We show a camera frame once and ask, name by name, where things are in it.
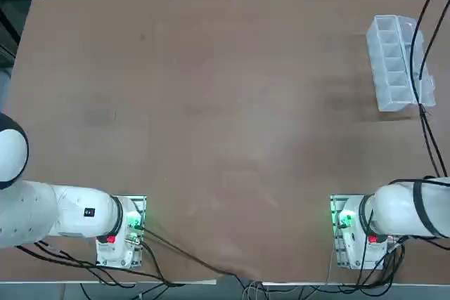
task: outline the black band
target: black band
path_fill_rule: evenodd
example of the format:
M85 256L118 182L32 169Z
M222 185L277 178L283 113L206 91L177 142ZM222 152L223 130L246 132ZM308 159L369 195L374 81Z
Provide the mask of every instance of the black band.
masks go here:
M114 228L112 228L111 232L109 232L107 234L107 236L109 237L110 235L114 235L116 236L119 233L120 227L122 225L122 220L124 218L124 210L122 208L122 204L119 201L119 198L115 197L115 196L111 196L111 199L115 202L115 204L117 205L117 220L114 224Z
M416 207L417 215L420 221L425 226L425 228L430 231L432 235L440 238L447 238L445 235L440 233L432 224L430 218L428 218L427 212L425 210L425 205L423 204L422 198L422 182L416 181L413 185L413 201Z
M0 190L7 188L8 186L11 186L14 184L14 182L20 177L20 175L22 175L23 171L25 170L25 167L27 166L27 163L28 163L28 158L30 157L30 151L29 151L30 145L28 144L28 137L25 134L25 131L22 129L22 127L19 125L19 123L17 123L10 117L8 117L5 114L2 114L0 112L0 132L3 130L8 130L8 129L19 132L25 139L25 142L27 144L27 159L25 160L25 163L23 164L22 170L20 170L20 173L16 177L14 177L13 179L11 179L10 181L7 181L7 182L0 182Z
M124 210L122 208L122 203L120 203L120 201L119 201L119 198L117 198L115 196L112 196L112 195L110 197L115 202L115 204L117 205L117 220L115 221L114 227L112 228L112 230L108 234L106 234L106 235L99 235L97 237L97 240L99 242L102 242L102 243L108 242L107 241L108 237L110 237L110 236L115 237L119 233L120 228L122 226L122 220L124 218Z
M374 233L366 218L366 203L371 196L373 195L364 195L363 199L359 203L359 221L361 222L361 227L363 228L364 233L367 235Z

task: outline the table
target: table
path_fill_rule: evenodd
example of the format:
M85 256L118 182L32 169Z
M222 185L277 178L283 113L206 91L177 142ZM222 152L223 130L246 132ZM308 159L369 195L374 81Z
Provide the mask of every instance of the table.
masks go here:
M24 178L145 194L148 225L213 265L325 282L329 194L432 174L416 111L377 111L365 40L375 14L416 17L423 2L33 0L6 102L30 139ZM428 63L445 158L449 39L445 22ZM93 242L56 244L95 257ZM217 276L153 246L169 279ZM0 259L3 281L92 280L15 249ZM445 284L448 262L408 243L396 282ZM355 280L333 266L331 282Z

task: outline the wire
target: wire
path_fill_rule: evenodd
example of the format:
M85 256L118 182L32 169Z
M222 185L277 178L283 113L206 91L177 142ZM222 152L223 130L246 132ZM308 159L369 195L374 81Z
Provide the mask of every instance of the wire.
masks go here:
M150 248L150 246L148 246L145 242L141 242L141 246L146 249L146 251L150 254L152 260L153 260L153 264L155 265L155 269L156 269L156 273L158 275L158 277L161 279L161 281L164 283L164 285L166 285L167 287L180 287L180 286L184 286L184 284L174 284L173 282L170 282L169 280L167 280L161 272L160 266L157 263L158 261L156 260L156 255L153 252L153 250Z
M147 294L147 293L149 293L149 292L151 292L151 291L153 291L153 290L155 290L155 289L157 289L157 288L160 288L160 287L162 287L162 286L164 286L164 284L159 284L159 285L153 286L153 287L151 287L151 288L149 288L149 289L143 291L142 293L139 293L138 295L132 297L130 300L143 299L143 296L144 296L145 294Z
M90 263L89 261L82 261L82 260L75 259L74 257L70 256L67 252L64 252L64 251L61 251L61 250L60 250L60 252L61 252L62 254L64 254L64 256L62 256L62 255L60 255L60 254L55 254L55 253L53 253L53 252L50 252L48 249L42 247L42 246L40 245L40 243L43 244L43 245L45 245L45 246L47 246L47 247L51 247L51 246L50 246L49 244L47 244L45 241L43 241L43 240L40 241L39 243L36 242L36 243L34 244L36 247L40 248L40 250L46 252L49 256L53 256L53 257L55 257L55 258L59 258L59 259L63 259L63 260L74 261L74 262L78 263L79 266L83 266L83 267L84 267L84 264L86 264L86 265L88 265L88 266L91 266L92 269L98 269L98 270L104 272L104 273L112 280L112 282L113 282L112 284L109 283L109 282L107 282L107 281L105 281L102 277L100 277L98 274L96 274L95 272L93 272L93 271L90 269L90 267L84 267L84 268L86 268L87 271L89 271L92 275L94 275L98 280L100 280L101 282L103 282L104 284L106 284L106 285L108 285L108 286L119 286L119 287L121 287L121 288L133 288L133 287L136 286L136 285L123 285L123 284L121 284L120 282L116 281L116 279L113 278L112 275L109 274L108 271L104 270L103 267L94 265L94 264Z
M19 249L20 251L33 256L36 259L42 260L42 261L48 261L51 263L57 263L58 265L63 265L63 266L69 266L69 267L74 267L74 268L86 268L85 266L81 266L81 265L75 265L73 263L68 263L65 261L59 261L56 259L52 259L52 258L48 258L46 256L42 256L41 254L38 254L36 252L33 252L23 246L16 246L17 249ZM125 272L125 273L129 273L129 274L134 274L134 275L142 275L144 277L149 277L149 278L153 278L153 279L157 279L160 280L158 276L150 274L150 273L144 273L144 272L138 272L137 270L130 270L130 269L126 269L126 268L116 268L116 267L110 267L110 266L97 266L97 269L103 269L103 270L118 270L120 272Z
M428 152L428 155L430 157L430 161L432 162L433 169L435 170L436 175L439 177L439 171L437 170L437 166L435 164L435 160L434 160L434 157L433 157L433 154L432 154L432 151L431 151L431 147L430 147L430 144L429 144L429 141L428 141L427 132L430 135L430 139L432 141L433 147L434 147L436 155L438 157L439 164L440 164L440 166L442 168L443 174L444 174L444 176L447 176L446 168L445 168L445 165L444 165L444 160L442 159L442 156L441 156L439 147L437 146L437 142L435 140L435 137L432 134L432 131L431 131L431 128L430 128L430 125L428 123L428 119L427 119L427 116L426 116L425 108L423 107L422 103L419 101L419 95L418 95L418 92L417 92L416 84L414 82L414 74L413 74L414 46L416 44L416 39L417 39L417 34L418 34L418 30L419 30L420 24L422 23L423 16L425 15L425 11L427 10L427 7L430 4L430 1L431 0L425 0L425 4L422 7L422 10L421 10L421 12L419 14L419 18L417 20L416 27L415 27L414 32L413 32L413 38L412 38L412 41L411 41L411 51L410 51L410 54L409 54L409 76L410 76L410 80L411 80L411 87L413 89L414 97L415 97L415 99L417 101L417 104L418 104L418 107L419 107L420 123L422 124L422 131L423 131L423 136L424 136L424 139L425 139L425 144L426 144L426 147L427 147L427 152Z
M447 3L445 4L444 10L442 11L442 14L441 14L440 18L437 21L437 25L436 25L435 31L433 32L433 35L432 35L431 40L430 40L430 43L428 44L428 47L427 47L427 49L425 51L425 54L423 56L422 64L420 65L419 80L422 79L423 69L425 67L425 61L427 60L428 53L430 52L431 46L435 42L437 33L438 33L438 31L439 31L439 29L441 27L442 21L444 20L444 17L445 17L445 13L449 9L449 6L450 6L450 0L448 0Z
M91 297L89 295L87 295L86 290L84 289L83 284L79 284L82 288L83 294L86 297L87 300L92 300Z
M414 236L413 238L423 240L424 242L427 242L428 244L439 247L440 249L443 249L444 251L450 251L450 247L442 246L440 244L437 244L436 242L433 242L433 240L436 238L426 238L426 237L417 237L417 236Z
M215 273L219 273L219 274L224 274L224 275L231 275L233 277L235 277L239 283L242 285L242 287L245 289L244 284L240 281L239 277L235 274L235 273L231 273L228 272L226 270L222 270L220 268L211 266L210 264L206 263L205 261L197 258L196 256L189 254L188 252L180 249L179 247L177 247L176 245L172 244L171 242L169 242L168 240L164 239L163 237L161 237L160 235L154 233L153 231L150 231L147 228L144 228L142 226L136 226L135 228L139 229L139 230L143 230L145 232L147 232L148 234L152 235L153 237L157 238L158 240L160 240L161 242L165 243L166 245L168 245L169 247L171 247L172 249L177 250L179 253L183 254L184 256L186 256L187 258L189 258L190 260L195 261L196 263L199 263L200 265L212 270Z
M159 299L165 292L167 292L169 288L166 287L164 290L162 290L157 296L155 296L154 298L152 298L152 300L156 300Z
M373 218L373 212L371 212L371 215L368 220L368 224L371 223L372 218ZM361 260L361 268L359 270L359 276L358 276L358 280L357 280L356 284L355 285L337 286L338 290L327 290L327 289L320 289L320 287L310 286L313 290L307 296L305 296L305 298L303 298L301 300L309 299L309 297L311 297L315 292L322 292L322 293L329 293L329 294L339 294L339 293L353 294L357 291L360 291L367 296L374 296L374 297L379 297L379 296L386 294L390 290L393 280L394 280L394 276L404 260L404 255L405 255L404 242L406 240L408 240L408 237L401 237L397 241L397 243L391 249L389 249L386 252L386 254L374 265L374 267L372 268L370 273L365 277L364 281L361 281L362 271L364 269L364 261L366 259L366 250L367 250L367 242L368 242L368 231L366 231L366 240L364 242L364 251L363 251L363 256L362 256L362 260ZM401 247L401 253L400 253L399 259L397 260L398 247ZM376 271L376 269L382 262L385 262L385 267L383 269L382 274L379 276L379 278L375 282L366 284L368 282L368 280L371 278L372 274ZM392 270L388 275L386 275L387 271L389 270L390 267L392 267ZM371 294L371 293L366 292L366 290L383 287L385 285L387 285L387 287L380 293Z
M331 266L332 266L332 262L333 262L333 257L334 257L334 253L335 253L335 247L336 247L336 234L338 233L338 214L335 215L335 224L336 224L336 229L334 230L333 233L333 248L331 249L331 255L330 255L330 261L328 262L328 272L326 274L326 281L325 284L318 286L317 288L315 288L314 286L311 286L311 288L313 288L313 290L311 291L311 293L309 293L308 295L306 295L303 299L301 299L303 291L304 291L304 287L302 288L302 290L300 291L300 294L298 296L299 300L308 300L310 299L313 295L315 295L315 293L317 291L320 291L320 287L322 286L326 286L328 284L328 280L330 279L330 275L331 275Z
M450 183L445 183L445 182L441 182L441 181L431 181L429 179L424 179L424 178L417 178L417 179L414 179L414 178L399 178L399 179L394 179L388 185L396 184L396 183L433 184L433 185L445 186L445 187L450 188Z

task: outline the clear plastic container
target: clear plastic container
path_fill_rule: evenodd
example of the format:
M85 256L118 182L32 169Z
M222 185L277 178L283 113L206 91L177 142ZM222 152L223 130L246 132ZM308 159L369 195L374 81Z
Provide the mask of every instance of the clear plastic container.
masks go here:
M367 31L368 54L371 60L373 82L381 112L395 112L410 103L417 103L409 75L409 55L416 21L399 15L376 15ZM435 83L423 69L419 81L420 64L423 59L423 35L419 30L414 46L413 78L424 106L436 104Z

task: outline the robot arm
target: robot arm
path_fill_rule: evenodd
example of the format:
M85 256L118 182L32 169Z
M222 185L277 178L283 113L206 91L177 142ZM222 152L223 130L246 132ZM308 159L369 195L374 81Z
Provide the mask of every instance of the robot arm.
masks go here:
M349 267L372 269L388 236L450 237L450 178L398 180L373 195L352 195L336 220Z
M129 224L143 225L136 205L92 188L22 181L28 158L25 132L0 113L0 248L48 235L96 237L98 261L131 267L139 234Z

